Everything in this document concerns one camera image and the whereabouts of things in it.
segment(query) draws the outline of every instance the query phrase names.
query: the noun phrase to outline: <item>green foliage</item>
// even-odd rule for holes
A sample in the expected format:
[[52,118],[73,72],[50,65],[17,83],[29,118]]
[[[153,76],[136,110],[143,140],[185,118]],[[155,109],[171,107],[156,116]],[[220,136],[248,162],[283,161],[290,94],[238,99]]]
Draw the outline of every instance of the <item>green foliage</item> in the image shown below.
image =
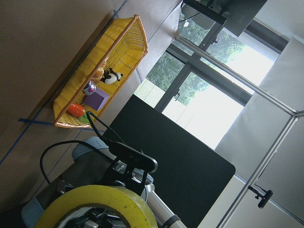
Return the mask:
[[163,91],[166,91],[183,66],[184,64],[165,52],[146,78]]
[[[183,26],[184,22],[179,23],[179,33],[196,45],[199,45],[209,31],[204,30],[191,19],[188,22],[189,25],[187,27]],[[245,46],[225,31],[219,33],[218,40],[218,43],[209,47],[208,52],[222,63],[227,63],[235,54],[240,53]],[[178,45],[178,47],[189,53],[186,47],[182,47],[182,45]],[[183,66],[180,61],[165,52],[149,72],[147,79],[163,91],[166,91]],[[180,97],[178,100],[184,105],[188,105],[197,91],[204,91],[208,86],[207,82],[191,73],[180,87]]]

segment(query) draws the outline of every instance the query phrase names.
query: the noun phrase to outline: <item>floor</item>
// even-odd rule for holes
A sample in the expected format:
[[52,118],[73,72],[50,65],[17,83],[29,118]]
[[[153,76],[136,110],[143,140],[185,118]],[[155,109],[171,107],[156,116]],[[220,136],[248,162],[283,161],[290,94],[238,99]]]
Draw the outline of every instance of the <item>floor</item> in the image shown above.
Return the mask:
[[[46,186],[42,152],[64,140],[83,140],[91,130],[53,126],[53,100],[68,74],[105,24],[116,16],[141,16],[149,53],[101,118],[111,123],[177,35],[180,0],[76,0],[0,2],[0,211],[29,200]],[[45,157],[50,179],[71,163],[75,145]]]

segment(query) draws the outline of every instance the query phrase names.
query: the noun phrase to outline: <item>tape roll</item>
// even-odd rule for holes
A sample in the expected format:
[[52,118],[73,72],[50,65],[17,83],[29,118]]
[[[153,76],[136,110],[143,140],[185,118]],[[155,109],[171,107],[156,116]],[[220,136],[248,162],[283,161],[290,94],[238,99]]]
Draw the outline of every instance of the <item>tape roll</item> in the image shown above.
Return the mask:
[[53,228],[80,207],[109,207],[117,211],[131,228],[157,228],[155,217],[146,202],[122,187],[87,185],[57,198],[44,211],[35,228]]

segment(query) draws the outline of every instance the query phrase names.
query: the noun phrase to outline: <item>panda plush toy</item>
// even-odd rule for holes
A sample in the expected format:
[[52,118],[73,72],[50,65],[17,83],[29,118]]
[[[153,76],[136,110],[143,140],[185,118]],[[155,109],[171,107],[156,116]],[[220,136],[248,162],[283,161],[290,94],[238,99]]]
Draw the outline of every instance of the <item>panda plush toy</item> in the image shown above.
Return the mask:
[[120,78],[124,76],[123,74],[119,72],[114,72],[112,68],[110,68],[110,71],[105,71],[104,72],[104,77],[100,79],[105,84],[112,84],[116,81],[120,81]]

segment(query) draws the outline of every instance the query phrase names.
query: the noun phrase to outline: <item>yellow basket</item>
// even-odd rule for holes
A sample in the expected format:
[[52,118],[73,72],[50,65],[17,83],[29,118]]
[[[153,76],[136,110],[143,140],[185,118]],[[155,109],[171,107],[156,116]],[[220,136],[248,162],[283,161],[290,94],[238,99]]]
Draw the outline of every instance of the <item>yellow basket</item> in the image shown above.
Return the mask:
[[[90,128],[90,124],[83,123],[68,113],[68,107],[72,103],[78,103],[87,111],[100,116],[147,53],[148,44],[140,17],[135,15],[133,18],[114,19],[54,100],[54,125]],[[104,107],[96,111],[83,103],[86,95],[82,90],[107,58],[104,69],[112,68],[113,71],[122,73],[123,77],[109,85],[101,81],[95,83],[96,87],[110,95]]]

